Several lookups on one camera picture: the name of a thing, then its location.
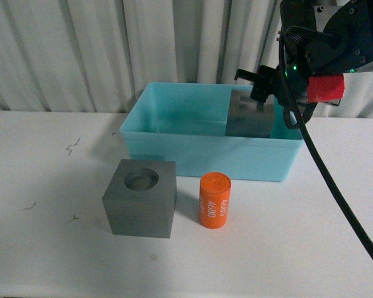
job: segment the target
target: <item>printed number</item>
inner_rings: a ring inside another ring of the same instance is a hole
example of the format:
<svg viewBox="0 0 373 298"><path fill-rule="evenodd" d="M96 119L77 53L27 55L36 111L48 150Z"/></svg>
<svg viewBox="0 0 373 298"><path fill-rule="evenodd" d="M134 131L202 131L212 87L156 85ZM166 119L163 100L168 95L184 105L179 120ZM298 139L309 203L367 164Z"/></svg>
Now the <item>printed number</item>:
<svg viewBox="0 0 373 298"><path fill-rule="evenodd" d="M221 211L219 213L220 216L224 216L226 214L226 209L227 209L227 204L228 202L226 200L223 200L223 202L221 203Z"/></svg>
<svg viewBox="0 0 373 298"><path fill-rule="evenodd" d="M216 217L216 203L209 201L209 204L207 206L207 215L209 217Z"/></svg>

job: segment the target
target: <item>mark on table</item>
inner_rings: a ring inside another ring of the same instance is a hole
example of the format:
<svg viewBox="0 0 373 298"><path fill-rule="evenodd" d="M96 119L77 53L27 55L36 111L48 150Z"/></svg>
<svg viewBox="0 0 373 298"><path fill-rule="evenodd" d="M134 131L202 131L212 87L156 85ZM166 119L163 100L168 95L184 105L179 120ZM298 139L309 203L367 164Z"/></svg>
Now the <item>mark on table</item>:
<svg viewBox="0 0 373 298"><path fill-rule="evenodd" d="M81 137L77 140L76 143L71 144L71 145L68 146L68 148L67 148L67 151L69 151L68 156L72 153L72 151L73 151L73 147L74 147L74 146L77 146L77 144L79 143L80 139L81 139Z"/></svg>
<svg viewBox="0 0 373 298"><path fill-rule="evenodd" d="M28 208L24 208L24 210L32 210L32 209L33 209L33 207L35 207L35 205L36 205L36 202L34 202L34 203L33 203L33 205L32 205L31 207L28 207Z"/></svg>

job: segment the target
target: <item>orange cylinder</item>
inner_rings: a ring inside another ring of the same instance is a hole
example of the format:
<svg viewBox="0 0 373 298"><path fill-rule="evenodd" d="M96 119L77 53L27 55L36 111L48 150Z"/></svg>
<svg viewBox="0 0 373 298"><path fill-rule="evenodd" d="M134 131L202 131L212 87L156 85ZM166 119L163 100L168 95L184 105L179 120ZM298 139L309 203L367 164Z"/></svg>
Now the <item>orange cylinder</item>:
<svg viewBox="0 0 373 298"><path fill-rule="evenodd" d="M219 172L210 172L200 179L199 220L206 228L222 227L228 215L231 180Z"/></svg>

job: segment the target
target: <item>curtain fold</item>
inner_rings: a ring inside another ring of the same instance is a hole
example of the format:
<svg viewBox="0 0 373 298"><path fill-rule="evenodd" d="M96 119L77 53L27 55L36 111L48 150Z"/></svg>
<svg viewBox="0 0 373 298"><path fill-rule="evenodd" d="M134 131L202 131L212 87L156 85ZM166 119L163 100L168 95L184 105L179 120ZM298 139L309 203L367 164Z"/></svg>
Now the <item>curtain fold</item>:
<svg viewBox="0 0 373 298"><path fill-rule="evenodd" d="M277 66L280 2L0 0L0 110L128 112L153 81L234 84ZM315 115L373 117L373 73L345 78Z"/></svg>

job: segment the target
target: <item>white table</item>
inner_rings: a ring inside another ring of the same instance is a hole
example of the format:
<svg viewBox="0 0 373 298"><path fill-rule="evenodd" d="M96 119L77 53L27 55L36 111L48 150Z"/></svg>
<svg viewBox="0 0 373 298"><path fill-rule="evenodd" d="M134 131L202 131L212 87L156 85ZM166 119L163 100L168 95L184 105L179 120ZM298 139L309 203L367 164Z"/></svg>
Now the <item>white table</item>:
<svg viewBox="0 0 373 298"><path fill-rule="evenodd" d="M199 179L178 177L171 239L112 235L101 198L125 116L0 112L0 296L373 297L306 147L285 182L233 181L223 228L199 225ZM308 128L373 240L373 119Z"/></svg>

